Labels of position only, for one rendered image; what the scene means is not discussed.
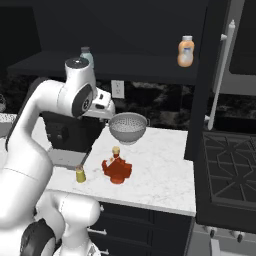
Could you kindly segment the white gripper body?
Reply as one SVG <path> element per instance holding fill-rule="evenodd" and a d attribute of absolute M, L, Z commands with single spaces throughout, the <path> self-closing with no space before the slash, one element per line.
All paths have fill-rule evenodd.
<path fill-rule="evenodd" d="M 86 117 L 111 119 L 115 115 L 115 105 L 111 101 L 107 106 L 100 104 L 92 104 L 90 109 L 84 113 Z"/>

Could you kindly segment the red condiment bottle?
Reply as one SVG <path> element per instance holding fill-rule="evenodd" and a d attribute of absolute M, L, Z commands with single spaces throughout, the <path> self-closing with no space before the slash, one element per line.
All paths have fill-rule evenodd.
<path fill-rule="evenodd" d="M 112 148 L 112 156 L 102 161 L 102 169 L 113 184 L 122 184 L 132 173 L 132 165 L 120 157 L 120 148 Z"/>

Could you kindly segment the grey-green shaker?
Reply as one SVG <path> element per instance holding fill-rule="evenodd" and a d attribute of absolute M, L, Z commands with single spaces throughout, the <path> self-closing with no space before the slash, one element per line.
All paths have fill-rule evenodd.
<path fill-rule="evenodd" d="M 84 46 L 81 48 L 80 57 L 87 59 L 91 65 L 91 67 L 94 67 L 93 55 L 91 54 L 90 48 L 88 46 Z"/>

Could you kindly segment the yellow shaker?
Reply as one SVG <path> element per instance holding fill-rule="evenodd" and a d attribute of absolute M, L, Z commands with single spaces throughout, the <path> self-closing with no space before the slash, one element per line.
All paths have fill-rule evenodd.
<path fill-rule="evenodd" d="M 83 183 L 86 181 L 86 175 L 85 175 L 85 171 L 82 165 L 78 165 L 76 168 L 76 181 L 78 183 Z"/>

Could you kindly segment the orange condiment bottle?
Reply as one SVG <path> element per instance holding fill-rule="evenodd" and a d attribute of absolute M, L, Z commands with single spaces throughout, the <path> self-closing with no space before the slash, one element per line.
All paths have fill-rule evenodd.
<path fill-rule="evenodd" d="M 193 37 L 191 35 L 184 35 L 178 46 L 177 62 L 180 67 L 190 67 L 194 60 Z"/>

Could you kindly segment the dark cabinet door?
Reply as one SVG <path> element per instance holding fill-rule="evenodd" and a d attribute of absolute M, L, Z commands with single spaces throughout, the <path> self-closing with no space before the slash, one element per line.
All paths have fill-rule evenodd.
<path fill-rule="evenodd" d="M 227 24 L 232 0 L 209 0 L 202 35 L 199 67 L 184 158 L 197 157 L 210 88 L 215 77 L 221 34 Z"/>

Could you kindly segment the grey metal colander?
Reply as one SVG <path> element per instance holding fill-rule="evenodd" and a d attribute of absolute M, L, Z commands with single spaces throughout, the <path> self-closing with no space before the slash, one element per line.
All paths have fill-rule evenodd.
<path fill-rule="evenodd" d="M 147 125 L 148 120 L 134 112 L 116 114 L 108 122 L 111 135 L 124 145 L 136 143 L 144 135 Z"/>

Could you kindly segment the black coffee machine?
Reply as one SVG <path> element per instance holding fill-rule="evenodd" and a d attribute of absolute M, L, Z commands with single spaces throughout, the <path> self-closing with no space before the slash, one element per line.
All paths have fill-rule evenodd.
<path fill-rule="evenodd" d="M 103 121 L 93 117 L 74 119 L 50 112 L 43 112 L 42 117 L 51 143 L 48 154 L 53 164 L 71 170 L 86 161 L 105 127 Z"/>

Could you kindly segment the dark drawer front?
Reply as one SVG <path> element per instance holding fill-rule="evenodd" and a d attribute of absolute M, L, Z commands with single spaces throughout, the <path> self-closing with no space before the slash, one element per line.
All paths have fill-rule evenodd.
<path fill-rule="evenodd" d="M 148 209 L 101 202 L 104 205 L 104 214 L 134 219 L 143 223 L 154 223 L 154 213 Z"/>
<path fill-rule="evenodd" d="M 90 227 L 107 231 L 106 236 L 89 232 L 101 251 L 109 250 L 104 256 L 150 256 L 152 231 L 143 225 L 102 218 Z"/>

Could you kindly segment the black stove hob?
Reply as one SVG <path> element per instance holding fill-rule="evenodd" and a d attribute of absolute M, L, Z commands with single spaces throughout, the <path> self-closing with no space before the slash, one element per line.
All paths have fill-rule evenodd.
<path fill-rule="evenodd" d="M 203 133 L 194 176 L 199 224 L 256 234 L 256 135 Z"/>

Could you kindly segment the stove knob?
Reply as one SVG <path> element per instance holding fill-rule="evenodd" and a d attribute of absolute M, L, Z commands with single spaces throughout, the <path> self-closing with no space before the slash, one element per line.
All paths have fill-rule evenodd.
<path fill-rule="evenodd" d="M 241 231 L 233 231 L 232 234 L 238 243 L 241 243 L 245 236 L 245 233 Z"/>
<path fill-rule="evenodd" d="M 206 226 L 205 231 L 210 235 L 211 238 L 213 238 L 217 232 L 217 229 L 215 227 Z"/>

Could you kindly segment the grey oven front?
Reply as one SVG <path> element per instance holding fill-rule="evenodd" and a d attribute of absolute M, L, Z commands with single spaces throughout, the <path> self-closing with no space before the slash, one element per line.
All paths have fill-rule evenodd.
<path fill-rule="evenodd" d="M 213 238 L 195 224 L 187 256 L 256 256 L 256 235 L 245 233 L 241 243 L 227 229 L 216 228 Z"/>

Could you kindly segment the white wall outlet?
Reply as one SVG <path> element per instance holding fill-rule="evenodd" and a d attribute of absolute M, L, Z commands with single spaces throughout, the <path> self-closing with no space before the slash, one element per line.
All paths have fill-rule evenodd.
<path fill-rule="evenodd" d="M 124 82 L 119 80 L 111 81 L 111 93 L 113 98 L 124 98 Z"/>

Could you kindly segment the dark open wall cabinet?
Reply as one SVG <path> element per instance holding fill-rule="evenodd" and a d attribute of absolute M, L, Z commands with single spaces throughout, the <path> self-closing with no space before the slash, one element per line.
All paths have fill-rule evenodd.
<path fill-rule="evenodd" d="M 63 77 L 64 61 L 88 46 L 98 79 L 196 83 L 209 0 L 32 0 L 41 49 L 11 73 Z M 177 62 L 184 35 L 193 37 L 190 67 Z"/>

